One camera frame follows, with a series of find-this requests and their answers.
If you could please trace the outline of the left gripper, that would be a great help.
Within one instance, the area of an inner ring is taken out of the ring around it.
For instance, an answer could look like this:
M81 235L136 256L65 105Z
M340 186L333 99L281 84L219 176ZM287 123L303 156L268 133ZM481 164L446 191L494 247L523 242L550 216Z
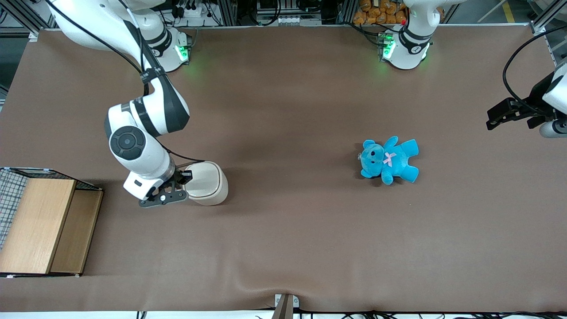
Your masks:
M547 117L563 119L567 114L567 63L559 63L554 71L531 89L529 105ZM526 119L527 127L535 129L546 122L546 117L536 117L530 109L514 98L506 98L487 111L486 128L494 130L501 124Z

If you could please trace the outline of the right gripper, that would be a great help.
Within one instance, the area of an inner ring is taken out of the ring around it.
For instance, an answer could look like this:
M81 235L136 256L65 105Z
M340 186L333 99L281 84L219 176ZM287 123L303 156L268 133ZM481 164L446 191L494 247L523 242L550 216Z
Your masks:
M188 198L185 190L172 190L166 192L159 190L173 175L175 167L170 166L164 172L159 173L158 176L147 177L130 172L126 178L123 188L132 196L139 200L139 206L142 208L151 208L155 206L164 206L175 202L184 202ZM185 185L193 179L191 170L176 170L175 182L179 185Z

